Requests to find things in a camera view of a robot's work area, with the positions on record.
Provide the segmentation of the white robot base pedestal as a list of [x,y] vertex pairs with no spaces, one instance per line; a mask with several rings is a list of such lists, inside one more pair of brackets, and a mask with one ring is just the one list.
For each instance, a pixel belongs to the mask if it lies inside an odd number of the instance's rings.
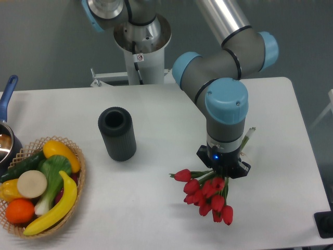
[[171,39],[171,27],[160,14],[145,26],[130,22],[117,25],[113,30],[115,43],[123,51],[126,72],[96,74],[92,86],[106,82],[128,81],[129,85],[163,84],[168,72],[164,68],[164,50]]

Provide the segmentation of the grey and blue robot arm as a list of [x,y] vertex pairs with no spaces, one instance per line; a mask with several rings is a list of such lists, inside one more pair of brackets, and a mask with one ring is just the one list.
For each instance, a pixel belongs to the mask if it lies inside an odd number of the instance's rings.
[[[129,84],[163,82],[171,28],[157,13],[155,1],[83,1],[82,5],[96,30],[113,29],[124,52]],[[187,182],[202,176],[244,177],[250,165],[240,159],[240,152],[249,105],[241,78],[274,64],[279,48],[271,34],[253,30],[236,1],[197,1],[197,5],[221,48],[209,57],[182,54],[172,76],[206,118],[207,143],[197,155],[207,171],[182,170],[173,178]]]

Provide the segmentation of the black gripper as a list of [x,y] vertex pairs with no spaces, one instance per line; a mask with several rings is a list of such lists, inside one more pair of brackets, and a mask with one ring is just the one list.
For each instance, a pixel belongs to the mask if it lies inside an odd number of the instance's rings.
[[232,152],[223,153],[217,146],[200,146],[197,156],[215,173],[232,179],[246,177],[251,165],[241,160],[240,147]]

